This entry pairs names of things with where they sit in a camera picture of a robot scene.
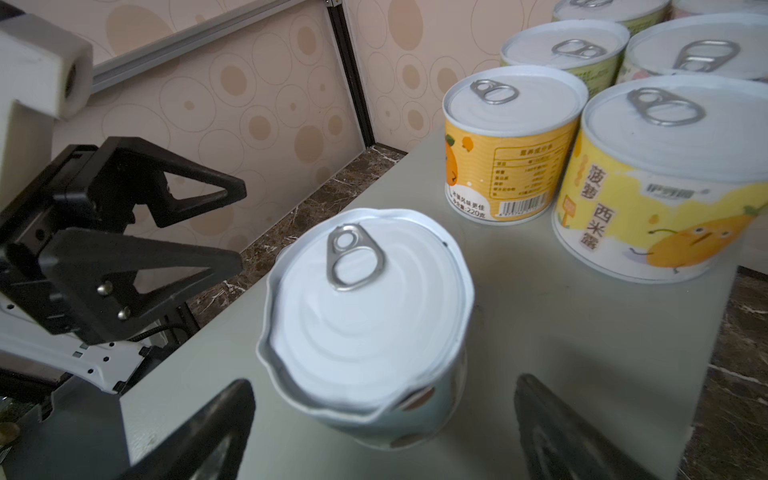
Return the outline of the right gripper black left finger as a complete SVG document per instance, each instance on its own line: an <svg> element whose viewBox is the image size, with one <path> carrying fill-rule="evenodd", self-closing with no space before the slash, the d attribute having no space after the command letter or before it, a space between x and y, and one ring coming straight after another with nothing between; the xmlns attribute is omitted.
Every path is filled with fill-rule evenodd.
<svg viewBox="0 0 768 480"><path fill-rule="evenodd" d="M256 413L251 383L237 379L121 479L235 479Z"/></svg>

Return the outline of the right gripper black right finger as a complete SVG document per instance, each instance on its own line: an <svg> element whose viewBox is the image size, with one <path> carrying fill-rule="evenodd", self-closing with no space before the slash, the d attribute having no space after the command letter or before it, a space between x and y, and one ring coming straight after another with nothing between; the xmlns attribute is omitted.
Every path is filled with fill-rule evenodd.
<svg viewBox="0 0 768 480"><path fill-rule="evenodd" d="M654 475L532 374L514 397L521 447L532 479L652 479Z"/></svg>

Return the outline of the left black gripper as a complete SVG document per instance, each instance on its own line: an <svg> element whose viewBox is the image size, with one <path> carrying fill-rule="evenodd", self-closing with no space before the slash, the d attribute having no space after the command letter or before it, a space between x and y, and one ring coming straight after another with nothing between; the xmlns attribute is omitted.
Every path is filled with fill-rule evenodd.
<svg viewBox="0 0 768 480"><path fill-rule="evenodd" d="M179 198L170 177L213 191ZM243 180L143 138L70 146L1 214L1 291L52 335L126 340L242 269L234 251L120 234L135 207L164 228L246 196Z"/></svg>

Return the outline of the light blue labelled can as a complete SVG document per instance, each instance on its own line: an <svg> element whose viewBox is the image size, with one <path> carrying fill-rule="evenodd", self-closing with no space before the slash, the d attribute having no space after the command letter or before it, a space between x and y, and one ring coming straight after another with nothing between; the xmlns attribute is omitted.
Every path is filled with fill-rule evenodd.
<svg viewBox="0 0 768 480"><path fill-rule="evenodd" d="M368 447L406 449L458 407L474 300L461 249L438 222L352 209L278 255L256 353L294 409Z"/></svg>

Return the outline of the yellow orange labelled can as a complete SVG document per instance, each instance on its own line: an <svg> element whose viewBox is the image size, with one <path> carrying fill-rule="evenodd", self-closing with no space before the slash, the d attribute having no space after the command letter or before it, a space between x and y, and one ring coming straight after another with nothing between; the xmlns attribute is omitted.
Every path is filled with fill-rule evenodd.
<svg viewBox="0 0 768 480"><path fill-rule="evenodd" d="M581 79L543 66L498 67L454 84L442 101L449 204L486 225L541 216L588 99Z"/></svg>

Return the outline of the lime green labelled can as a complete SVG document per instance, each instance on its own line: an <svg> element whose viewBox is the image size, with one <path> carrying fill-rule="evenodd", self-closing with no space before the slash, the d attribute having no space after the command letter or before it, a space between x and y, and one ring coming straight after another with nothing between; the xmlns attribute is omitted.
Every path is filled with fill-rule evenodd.
<svg viewBox="0 0 768 480"><path fill-rule="evenodd" d="M580 78L589 96L614 85L630 40L627 27L606 20L565 20L521 31L501 47L502 66L536 65Z"/></svg>

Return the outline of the purple pink labelled can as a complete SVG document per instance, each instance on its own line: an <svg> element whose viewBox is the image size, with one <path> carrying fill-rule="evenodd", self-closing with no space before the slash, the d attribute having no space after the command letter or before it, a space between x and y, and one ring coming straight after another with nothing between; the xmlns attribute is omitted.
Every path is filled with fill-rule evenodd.
<svg viewBox="0 0 768 480"><path fill-rule="evenodd" d="M690 16L632 36L618 84L681 74L767 81L767 17L722 13Z"/></svg>

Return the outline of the white red labelled can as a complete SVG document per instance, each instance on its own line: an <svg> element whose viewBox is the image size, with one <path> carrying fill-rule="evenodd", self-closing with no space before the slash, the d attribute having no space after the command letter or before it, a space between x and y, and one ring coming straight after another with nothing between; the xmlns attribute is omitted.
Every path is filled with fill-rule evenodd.
<svg viewBox="0 0 768 480"><path fill-rule="evenodd" d="M767 0L673 0L671 20L721 13L767 14Z"/></svg>

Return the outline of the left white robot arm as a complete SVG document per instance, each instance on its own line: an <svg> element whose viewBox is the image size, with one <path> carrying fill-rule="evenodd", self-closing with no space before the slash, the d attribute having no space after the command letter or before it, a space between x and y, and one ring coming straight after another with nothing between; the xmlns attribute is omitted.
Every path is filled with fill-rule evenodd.
<svg viewBox="0 0 768 480"><path fill-rule="evenodd" d="M186 302L242 268L237 252L130 236L236 203L245 183L138 137L72 145L1 212L1 348L109 393L188 330Z"/></svg>

